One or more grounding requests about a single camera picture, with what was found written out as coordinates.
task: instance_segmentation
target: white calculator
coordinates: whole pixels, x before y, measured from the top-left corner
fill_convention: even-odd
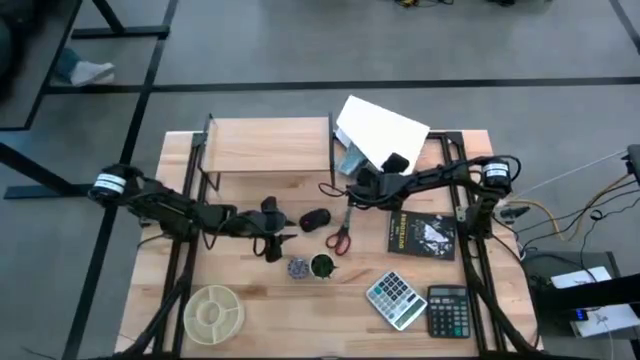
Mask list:
[[[367,298],[400,331],[409,326],[427,307],[427,301],[393,271],[384,274],[367,290]]]

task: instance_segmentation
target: white sneaker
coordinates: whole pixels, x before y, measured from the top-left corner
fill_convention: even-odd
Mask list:
[[[85,86],[112,75],[115,66],[112,63],[94,64],[80,61],[71,73],[71,84],[76,87]]]
[[[115,74],[109,74],[109,75],[103,77],[102,79],[97,79],[96,81],[93,82],[93,84],[94,85],[109,85],[109,84],[113,83],[115,78],[116,78]]]

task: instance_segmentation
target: wooden table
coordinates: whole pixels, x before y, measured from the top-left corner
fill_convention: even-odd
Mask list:
[[[182,189],[192,135],[191,132],[169,132],[165,137],[156,178],[176,191]],[[469,158],[492,154],[487,131],[465,130],[463,136]],[[442,163],[441,152],[438,142],[427,141],[416,168],[421,170]],[[336,151],[338,161],[340,156],[341,152]],[[253,255],[250,239],[220,237],[212,251],[198,246],[192,290],[195,292],[211,284],[229,287],[245,305],[246,319],[235,338],[218,346],[198,345],[185,334],[182,356],[477,355],[473,336],[466,340],[433,339],[427,333],[424,315],[405,331],[398,332],[366,300],[365,290],[388,270],[397,271],[423,295],[432,284],[465,284],[459,246],[456,246],[456,261],[452,262],[388,253],[388,212],[354,210],[351,218],[353,244],[345,256],[336,258],[339,269],[331,279],[293,280],[287,275],[286,265],[292,257],[308,259],[318,252],[328,252],[324,240],[342,223],[346,199],[329,198],[317,189],[317,183],[328,182],[328,179],[328,172],[225,174],[219,193],[211,191],[207,195],[210,203],[234,204],[240,211],[258,209],[260,201],[273,195],[277,197],[280,209],[294,221],[305,212],[320,207],[331,211],[332,220],[329,226],[309,234],[297,227],[285,229],[282,233],[299,236],[283,245],[284,258],[273,264]],[[344,188],[347,179],[337,176],[336,182],[338,187]],[[405,202],[404,209],[453,213],[448,189],[413,195]],[[142,238],[159,232],[158,228],[147,228]],[[494,225],[494,233],[516,251],[510,232]],[[137,337],[158,308],[170,248],[169,240],[158,240],[146,243],[139,250],[117,350],[131,344],[128,338]],[[487,241],[487,248],[500,306],[525,339],[533,342],[536,320],[522,270],[496,241]],[[483,304],[481,311],[487,343],[489,348],[495,348],[488,312]],[[175,313],[174,309],[167,327],[166,349],[170,349],[173,339]]]

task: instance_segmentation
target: screen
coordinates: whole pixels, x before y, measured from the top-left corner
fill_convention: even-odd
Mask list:
[[[416,302],[414,302],[409,310],[405,311],[405,313],[398,320],[396,320],[396,326],[402,327],[402,325],[404,325],[404,323],[407,322],[407,320],[409,320],[416,313],[416,311],[420,310],[422,305],[424,305],[424,301],[422,301],[422,299],[418,299]]]
[[[431,289],[430,292],[431,296],[448,296],[448,295],[458,295],[458,296],[465,296],[466,295],[466,290],[463,288],[452,288],[452,289],[448,289],[448,288],[433,288]]]

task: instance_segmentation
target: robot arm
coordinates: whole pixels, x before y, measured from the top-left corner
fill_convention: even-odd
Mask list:
[[[120,164],[104,168],[88,196],[104,207],[123,206],[141,220],[157,221],[162,231],[177,241],[190,241],[200,230],[214,236],[263,238],[267,261],[281,257],[283,240],[274,235],[288,221],[274,197],[262,202],[261,211],[238,213],[233,205],[196,202],[145,177],[139,169]]]
[[[487,238],[491,235],[491,214],[495,205],[511,192],[512,178],[509,163],[505,158],[514,159],[520,166],[518,159],[504,155],[454,161],[446,166],[411,175],[365,168],[358,174],[357,183],[347,186],[346,195],[349,202],[359,208],[377,207],[381,210],[397,211],[411,194],[451,185],[462,186],[477,197],[476,203],[469,206],[464,214],[469,235]],[[471,179],[470,166],[479,166],[482,169],[480,183]]]

